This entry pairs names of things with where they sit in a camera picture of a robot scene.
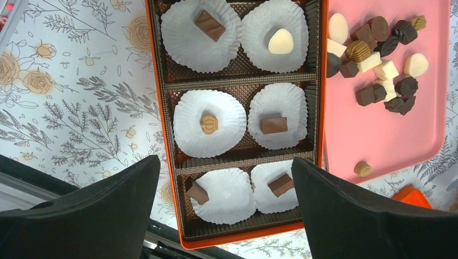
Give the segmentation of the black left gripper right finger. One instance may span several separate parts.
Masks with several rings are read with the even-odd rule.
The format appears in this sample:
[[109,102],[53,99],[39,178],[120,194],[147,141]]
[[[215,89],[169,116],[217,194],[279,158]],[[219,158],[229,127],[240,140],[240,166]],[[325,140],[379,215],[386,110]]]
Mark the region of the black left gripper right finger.
[[373,193],[295,158],[292,178],[313,258],[457,258],[457,214]]

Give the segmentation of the orange box lid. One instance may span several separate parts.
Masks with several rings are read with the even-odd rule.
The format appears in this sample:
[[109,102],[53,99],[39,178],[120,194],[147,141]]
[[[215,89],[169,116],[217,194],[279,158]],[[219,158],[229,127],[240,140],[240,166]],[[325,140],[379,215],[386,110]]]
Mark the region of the orange box lid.
[[433,209],[423,192],[412,185],[403,187],[392,199],[417,207]]

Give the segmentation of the dark brown chocolate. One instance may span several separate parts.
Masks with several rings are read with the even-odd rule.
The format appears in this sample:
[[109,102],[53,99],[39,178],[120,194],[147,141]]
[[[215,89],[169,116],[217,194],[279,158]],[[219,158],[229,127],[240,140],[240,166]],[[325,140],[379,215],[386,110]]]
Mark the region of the dark brown chocolate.
[[288,131],[287,117],[261,119],[261,131],[264,135]]

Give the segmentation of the orange chocolate box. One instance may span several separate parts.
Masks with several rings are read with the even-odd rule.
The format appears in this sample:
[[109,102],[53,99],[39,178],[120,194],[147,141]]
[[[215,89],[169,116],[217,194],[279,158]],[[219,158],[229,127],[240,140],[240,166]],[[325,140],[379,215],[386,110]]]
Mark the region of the orange chocolate box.
[[147,1],[181,245],[303,227],[294,158],[322,165],[328,1]]

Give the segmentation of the white heart chocolate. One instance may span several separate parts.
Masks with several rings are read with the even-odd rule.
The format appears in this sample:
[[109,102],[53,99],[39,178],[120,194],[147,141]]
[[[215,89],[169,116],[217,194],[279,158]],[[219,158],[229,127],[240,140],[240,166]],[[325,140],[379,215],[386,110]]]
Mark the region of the white heart chocolate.
[[269,39],[267,47],[271,54],[289,54],[294,49],[293,36],[287,29],[279,29]]

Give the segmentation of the brown square chocolate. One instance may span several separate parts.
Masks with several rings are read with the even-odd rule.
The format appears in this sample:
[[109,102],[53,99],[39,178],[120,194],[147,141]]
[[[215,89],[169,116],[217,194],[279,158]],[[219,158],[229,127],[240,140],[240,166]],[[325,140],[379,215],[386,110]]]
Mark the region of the brown square chocolate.
[[194,24],[214,42],[218,42],[226,31],[226,28],[206,10],[201,11],[199,16],[194,20]]

